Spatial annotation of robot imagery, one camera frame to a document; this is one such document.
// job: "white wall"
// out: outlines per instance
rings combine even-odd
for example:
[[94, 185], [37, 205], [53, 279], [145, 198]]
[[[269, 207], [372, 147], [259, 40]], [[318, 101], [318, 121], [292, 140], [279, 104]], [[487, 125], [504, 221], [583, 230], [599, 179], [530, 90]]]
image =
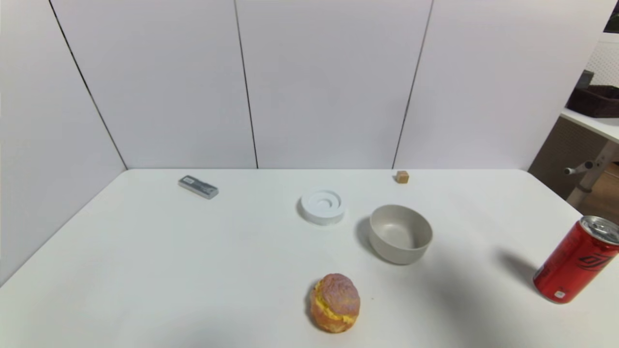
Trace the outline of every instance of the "white wall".
[[2, 0], [0, 45], [2, 284], [124, 166], [47, 0]]
[[391, 168], [431, 0], [238, 0], [260, 168]]
[[255, 168], [233, 0], [52, 0], [130, 168]]
[[616, 0], [435, 0], [400, 168], [528, 168]]

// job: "dark brown basket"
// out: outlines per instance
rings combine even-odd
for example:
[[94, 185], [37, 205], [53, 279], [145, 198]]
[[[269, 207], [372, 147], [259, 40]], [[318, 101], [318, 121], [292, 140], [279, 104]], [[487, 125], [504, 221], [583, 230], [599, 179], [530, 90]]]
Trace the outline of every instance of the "dark brown basket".
[[568, 109], [590, 117], [619, 118], [619, 88], [593, 85], [587, 89], [574, 89]]

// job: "small wooden cube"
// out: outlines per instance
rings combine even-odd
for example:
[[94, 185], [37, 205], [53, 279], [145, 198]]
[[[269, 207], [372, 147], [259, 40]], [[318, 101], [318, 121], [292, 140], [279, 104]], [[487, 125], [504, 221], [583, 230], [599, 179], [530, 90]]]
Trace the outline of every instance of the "small wooden cube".
[[405, 170], [398, 170], [396, 173], [396, 181], [398, 184], [406, 184], [409, 182], [409, 173]]

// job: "gray eraser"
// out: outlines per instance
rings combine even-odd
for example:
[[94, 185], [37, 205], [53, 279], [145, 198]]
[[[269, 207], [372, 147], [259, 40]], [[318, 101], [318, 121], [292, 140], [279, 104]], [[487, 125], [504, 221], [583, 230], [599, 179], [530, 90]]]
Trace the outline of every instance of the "gray eraser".
[[178, 186], [184, 187], [206, 199], [211, 199], [219, 193], [219, 190], [213, 185], [204, 183], [189, 175], [185, 175], [182, 179], [178, 180]]

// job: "red can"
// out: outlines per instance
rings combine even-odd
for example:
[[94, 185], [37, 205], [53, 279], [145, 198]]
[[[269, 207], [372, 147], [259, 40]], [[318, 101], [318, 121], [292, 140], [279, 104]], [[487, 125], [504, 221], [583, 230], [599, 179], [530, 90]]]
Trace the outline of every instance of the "red can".
[[619, 226], [596, 216], [577, 221], [533, 276], [537, 290], [557, 303], [572, 301], [619, 253]]

